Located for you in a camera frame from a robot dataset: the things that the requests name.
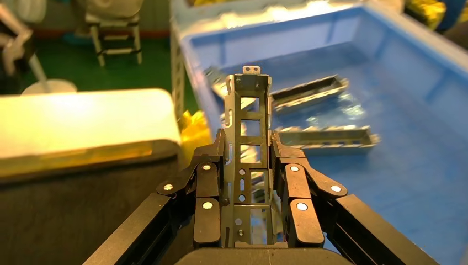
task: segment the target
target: blue tray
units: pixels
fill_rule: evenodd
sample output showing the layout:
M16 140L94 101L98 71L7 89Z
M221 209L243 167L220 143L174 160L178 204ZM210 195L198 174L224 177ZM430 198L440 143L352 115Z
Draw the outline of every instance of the blue tray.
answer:
M381 143L366 156L309 156L310 164L439 263L459 264L468 245L466 54L370 6L188 36L182 49L213 134L223 106L203 75L210 66L231 74L259 65L273 91L334 74L349 79L357 114L310 109L274 116L272 128L317 118L370 125Z

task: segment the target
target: yellow bag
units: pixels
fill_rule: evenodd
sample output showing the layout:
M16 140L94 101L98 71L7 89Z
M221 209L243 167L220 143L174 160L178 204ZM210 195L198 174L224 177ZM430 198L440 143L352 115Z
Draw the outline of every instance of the yellow bag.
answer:
M445 14L445 4L436 0L410 0L408 8L427 18L428 27L436 29Z
M213 143L210 129L203 112L196 112L193 116L188 111L183 116L184 129L180 133L182 151L185 156L184 167L190 164L195 148Z

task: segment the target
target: sheet metal part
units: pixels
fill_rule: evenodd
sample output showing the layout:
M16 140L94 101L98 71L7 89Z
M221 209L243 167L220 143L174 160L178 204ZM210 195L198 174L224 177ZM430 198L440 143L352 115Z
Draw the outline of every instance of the sheet metal part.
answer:
M262 75L258 66L244 66L243 74L229 75L228 95L225 97L226 133L224 166L224 198L229 197L229 205L221 209L222 244L233 247L234 242L251 243L251 210L264 209L267 212L267 243L273 243L270 206L269 177L264 178L265 203L251 203L252 172L269 174L269 133L268 133L268 91L271 77ZM259 109L254 111L241 108L242 98L255 98ZM241 135L241 121L254 120L260 123L258 135ZM255 145L259 148L260 159L253 162L241 160L241 146Z
M218 95L218 97L224 99L227 96L227 85L226 78L227 74L222 72L216 67L209 67L205 71L206 79L211 85L211 89ZM241 100L241 109L249 108L255 102L254 98L244 98Z
M311 126L304 130L300 127L280 128L279 136L284 145L318 155L363 153L380 141L377 134L370 132L370 126L355 125L331 126L323 129Z
M272 107L276 113L289 113L317 104L346 91L348 80L337 75L318 79L271 93Z

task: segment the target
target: white chair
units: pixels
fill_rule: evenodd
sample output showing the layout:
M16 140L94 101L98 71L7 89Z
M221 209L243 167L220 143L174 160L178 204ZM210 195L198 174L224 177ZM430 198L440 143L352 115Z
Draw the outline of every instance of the white chair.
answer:
M96 54L98 56L99 64L101 66L105 65L104 56L105 55L116 55L116 54L136 54L138 64L141 64L143 58L141 55L141 43L140 43L140 16L136 14L130 18L100 18L96 15L87 13L86 14L86 23L91 29L91 36L93 38L94 48L96 49ZM134 39L134 46L120 49L106 49L103 47L101 40L111 41L111 40L126 40L129 36L117 36L117 35L108 35L104 36L99 33L100 28L131 28Z

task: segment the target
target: green floor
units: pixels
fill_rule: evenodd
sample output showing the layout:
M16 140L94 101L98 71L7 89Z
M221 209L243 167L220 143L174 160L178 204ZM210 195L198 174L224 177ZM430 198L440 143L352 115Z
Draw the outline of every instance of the green floor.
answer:
M93 46L73 46L62 40L37 40L37 55L48 78L73 82L79 91L132 88L163 88L171 91L171 54L167 39L142 40L143 63L135 55L115 55L100 67ZM36 80L32 73L24 77L28 86ZM185 108L198 110L190 83L185 82Z

